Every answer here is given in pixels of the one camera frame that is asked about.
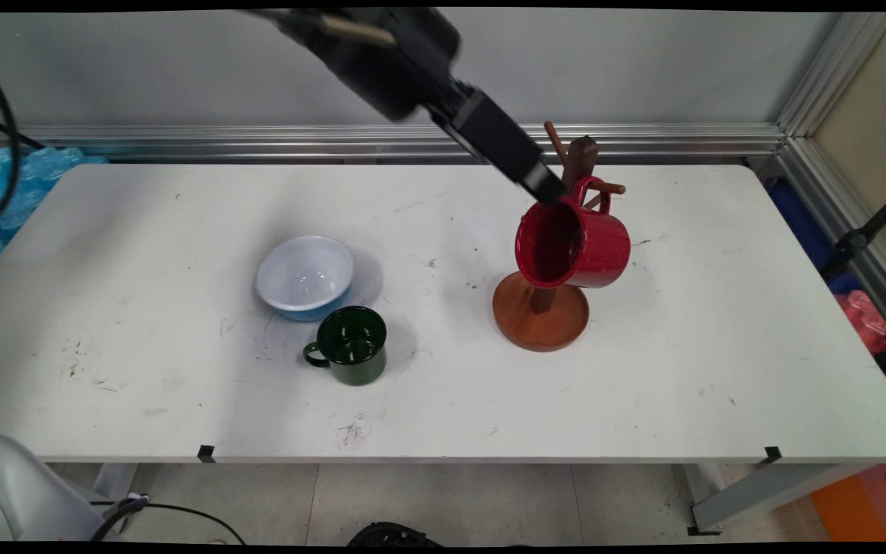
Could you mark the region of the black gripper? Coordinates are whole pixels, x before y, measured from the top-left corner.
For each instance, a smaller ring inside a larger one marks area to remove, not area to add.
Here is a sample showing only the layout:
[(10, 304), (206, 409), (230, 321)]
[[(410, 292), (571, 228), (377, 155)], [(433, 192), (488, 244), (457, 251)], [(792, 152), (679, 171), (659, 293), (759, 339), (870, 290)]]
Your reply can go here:
[(452, 76), (461, 38), (436, 8), (254, 9), (253, 15), (309, 50), (391, 122), (422, 106), (468, 153), (539, 204), (566, 192), (528, 133), (485, 92)]

